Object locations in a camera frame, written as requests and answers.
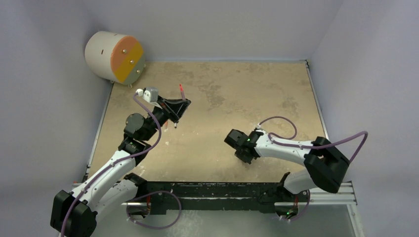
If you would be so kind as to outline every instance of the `wooden table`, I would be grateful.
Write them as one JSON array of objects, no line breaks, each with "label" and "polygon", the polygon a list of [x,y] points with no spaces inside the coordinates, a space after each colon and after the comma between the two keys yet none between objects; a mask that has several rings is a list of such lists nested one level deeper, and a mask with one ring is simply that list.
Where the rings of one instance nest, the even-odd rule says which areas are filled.
[{"label": "wooden table", "polygon": [[[152,62],[133,88],[115,84],[103,120],[90,175],[115,152],[127,116],[146,113],[132,99],[137,88],[155,86],[164,98],[180,98],[179,84],[192,101],[174,129],[163,128],[159,145],[133,172],[150,181],[278,182],[302,166],[277,158],[241,162],[224,138],[234,128],[249,133],[264,118],[281,115],[298,128],[296,140],[324,136],[303,63]],[[291,136],[286,121],[267,131]],[[155,135],[148,143],[153,144]]]}]

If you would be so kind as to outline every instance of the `yellow stripe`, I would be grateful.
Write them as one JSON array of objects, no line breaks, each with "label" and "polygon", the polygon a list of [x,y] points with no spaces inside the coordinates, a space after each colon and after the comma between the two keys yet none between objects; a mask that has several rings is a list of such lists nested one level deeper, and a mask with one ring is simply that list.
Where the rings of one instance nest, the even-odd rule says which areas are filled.
[{"label": "yellow stripe", "polygon": [[143,55],[144,51],[140,43],[136,43],[134,47],[128,52],[126,58],[121,63],[121,65],[114,71],[115,77],[119,82],[124,82],[128,77],[129,73],[134,68],[135,64],[138,63],[139,59]]}]

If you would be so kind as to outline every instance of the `scratched surface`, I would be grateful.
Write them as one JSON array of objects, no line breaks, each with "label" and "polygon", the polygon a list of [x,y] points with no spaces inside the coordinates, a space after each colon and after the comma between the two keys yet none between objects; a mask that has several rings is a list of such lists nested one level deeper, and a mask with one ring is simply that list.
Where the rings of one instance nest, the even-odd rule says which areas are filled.
[{"label": "scratched surface", "polygon": [[[133,88],[114,85],[90,175],[121,143],[126,117],[146,114],[132,99],[135,90],[155,86],[162,97],[181,98],[180,83],[192,104],[177,129],[171,122],[167,130],[163,127],[159,145],[133,170],[147,180],[278,182],[285,172],[303,167],[277,158],[243,163],[224,143],[229,131],[249,133],[264,118],[281,115],[297,125],[296,140],[324,136],[302,63],[153,62]],[[272,120],[263,128],[288,137],[293,134],[286,121]],[[157,134],[148,143],[156,139]]]}]

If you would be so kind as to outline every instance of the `white cable connector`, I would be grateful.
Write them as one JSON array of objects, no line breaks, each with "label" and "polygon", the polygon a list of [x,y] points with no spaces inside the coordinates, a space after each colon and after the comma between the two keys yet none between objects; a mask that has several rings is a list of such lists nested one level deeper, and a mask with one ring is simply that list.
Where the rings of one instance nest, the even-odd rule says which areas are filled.
[{"label": "white cable connector", "polygon": [[143,94],[144,94],[144,90],[143,89],[137,89],[136,91],[135,91],[137,94],[138,94],[138,96],[143,96]]}]

